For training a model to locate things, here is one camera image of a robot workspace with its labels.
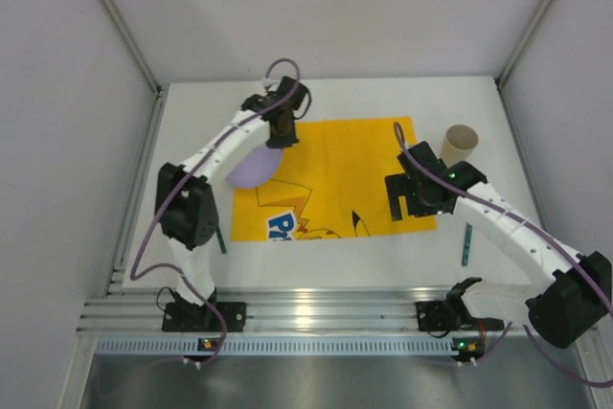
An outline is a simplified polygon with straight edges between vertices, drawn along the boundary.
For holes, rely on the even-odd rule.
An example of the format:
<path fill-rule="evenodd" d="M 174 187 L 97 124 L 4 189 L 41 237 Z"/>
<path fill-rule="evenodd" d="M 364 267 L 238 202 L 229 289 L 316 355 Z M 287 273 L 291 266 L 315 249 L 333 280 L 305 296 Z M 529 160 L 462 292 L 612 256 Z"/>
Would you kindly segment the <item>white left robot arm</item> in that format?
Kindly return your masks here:
<path fill-rule="evenodd" d="M 156 209 L 182 186 L 158 223 L 179 267 L 177 291 L 187 302 L 202 306 L 216 294 L 210 248 L 219 226 L 215 188 L 257 148 L 279 150 L 297 144 L 295 112 L 310 100 L 304 84 L 285 76 L 276 88 L 248 97 L 231 122 L 197 153 L 158 171 Z"/>

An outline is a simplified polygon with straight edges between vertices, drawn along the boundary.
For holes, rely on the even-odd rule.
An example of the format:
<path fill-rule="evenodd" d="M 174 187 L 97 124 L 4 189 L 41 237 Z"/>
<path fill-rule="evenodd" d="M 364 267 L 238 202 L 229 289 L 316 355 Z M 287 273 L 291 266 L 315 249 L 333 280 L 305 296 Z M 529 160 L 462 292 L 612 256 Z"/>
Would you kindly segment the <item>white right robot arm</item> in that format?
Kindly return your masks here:
<path fill-rule="evenodd" d="M 492 242 L 528 278 L 527 284 L 493 284 L 467 278 L 447 292 L 444 307 L 459 327 L 496 319 L 532 327 L 559 349 L 572 345 L 612 305 L 612 265 L 559 242 L 522 216 L 486 176 L 466 161 L 447 167 L 431 147 L 402 143 L 400 179 L 408 186 L 411 216 L 449 214 Z"/>

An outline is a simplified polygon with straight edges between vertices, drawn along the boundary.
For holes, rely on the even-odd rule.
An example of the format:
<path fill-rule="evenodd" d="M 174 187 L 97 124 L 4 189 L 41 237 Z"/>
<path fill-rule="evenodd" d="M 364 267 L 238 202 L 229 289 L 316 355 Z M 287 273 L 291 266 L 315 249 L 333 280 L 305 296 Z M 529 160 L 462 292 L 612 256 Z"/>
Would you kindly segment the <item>beige paper cup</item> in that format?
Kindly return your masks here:
<path fill-rule="evenodd" d="M 444 134 L 441 158 L 447 166 L 464 161 L 479 144 L 477 132 L 468 125 L 453 125 Z"/>

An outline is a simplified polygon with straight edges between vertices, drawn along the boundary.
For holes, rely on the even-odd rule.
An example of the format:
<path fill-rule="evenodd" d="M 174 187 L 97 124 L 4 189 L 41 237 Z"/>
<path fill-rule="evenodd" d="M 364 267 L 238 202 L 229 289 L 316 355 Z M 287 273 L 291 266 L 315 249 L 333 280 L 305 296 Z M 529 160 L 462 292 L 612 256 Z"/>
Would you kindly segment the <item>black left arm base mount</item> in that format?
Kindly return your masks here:
<path fill-rule="evenodd" d="M 225 321 L 228 332 L 243 331 L 246 303 L 217 302 L 214 307 Z M 166 304 L 161 329 L 163 332 L 222 332 L 222 325 L 209 308 L 181 301 Z"/>

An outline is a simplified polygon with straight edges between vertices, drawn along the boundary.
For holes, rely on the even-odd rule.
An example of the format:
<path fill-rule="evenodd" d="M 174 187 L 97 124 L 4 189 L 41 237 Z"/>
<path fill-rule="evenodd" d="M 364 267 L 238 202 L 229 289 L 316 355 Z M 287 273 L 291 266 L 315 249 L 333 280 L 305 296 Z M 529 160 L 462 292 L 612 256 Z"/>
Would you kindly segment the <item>fork with green handle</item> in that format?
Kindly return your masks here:
<path fill-rule="evenodd" d="M 217 239 L 217 243 L 219 245 L 219 249 L 220 249 L 221 254 L 227 254 L 227 248 L 226 248 L 225 240 L 224 240 L 224 237 L 222 235 L 221 229 L 220 229 L 220 227 L 218 225 L 216 226 L 216 239 Z"/>

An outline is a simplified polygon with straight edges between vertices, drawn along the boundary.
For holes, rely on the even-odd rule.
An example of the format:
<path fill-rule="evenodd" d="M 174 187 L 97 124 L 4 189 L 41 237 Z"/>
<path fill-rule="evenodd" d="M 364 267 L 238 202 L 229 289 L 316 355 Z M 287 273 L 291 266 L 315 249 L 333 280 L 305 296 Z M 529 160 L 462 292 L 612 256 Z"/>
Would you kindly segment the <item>yellow Pikachu cloth placemat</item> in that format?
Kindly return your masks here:
<path fill-rule="evenodd" d="M 399 174 L 395 119 L 304 122 L 276 173 L 234 195 L 234 241 L 381 237 L 434 231 L 433 217 L 391 217 L 385 179 Z"/>

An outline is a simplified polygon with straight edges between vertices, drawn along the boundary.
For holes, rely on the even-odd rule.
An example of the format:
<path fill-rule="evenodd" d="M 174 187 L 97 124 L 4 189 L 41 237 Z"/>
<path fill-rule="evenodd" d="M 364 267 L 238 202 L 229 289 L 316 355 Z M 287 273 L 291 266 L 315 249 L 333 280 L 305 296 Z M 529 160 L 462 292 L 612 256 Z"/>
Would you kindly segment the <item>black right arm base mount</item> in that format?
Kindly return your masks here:
<path fill-rule="evenodd" d="M 447 301 L 416 302 L 418 328 L 438 338 L 447 336 L 450 332 L 502 331 L 505 323 L 502 320 L 485 318 L 475 319 L 467 313 L 458 313 Z"/>

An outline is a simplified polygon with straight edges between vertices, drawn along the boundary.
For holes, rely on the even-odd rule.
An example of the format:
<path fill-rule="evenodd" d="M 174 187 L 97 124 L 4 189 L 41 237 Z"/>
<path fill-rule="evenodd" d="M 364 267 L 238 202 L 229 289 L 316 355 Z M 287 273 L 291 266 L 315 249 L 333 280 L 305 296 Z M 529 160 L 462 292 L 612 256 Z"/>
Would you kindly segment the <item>spoon with green handle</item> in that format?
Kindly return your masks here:
<path fill-rule="evenodd" d="M 465 234 L 462 248 L 461 266 L 467 267 L 470 256 L 471 240 L 472 240 L 473 227 L 470 224 L 465 226 Z"/>

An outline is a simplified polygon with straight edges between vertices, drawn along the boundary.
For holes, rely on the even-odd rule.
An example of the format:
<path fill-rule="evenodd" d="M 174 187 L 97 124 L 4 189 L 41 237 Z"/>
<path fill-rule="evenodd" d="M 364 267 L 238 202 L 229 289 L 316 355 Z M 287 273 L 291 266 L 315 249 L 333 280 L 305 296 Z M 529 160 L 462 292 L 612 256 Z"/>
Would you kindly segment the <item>lilac plastic plate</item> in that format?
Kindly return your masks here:
<path fill-rule="evenodd" d="M 274 176 L 283 154 L 281 148 L 258 146 L 230 172 L 226 180 L 238 189 L 257 188 Z"/>

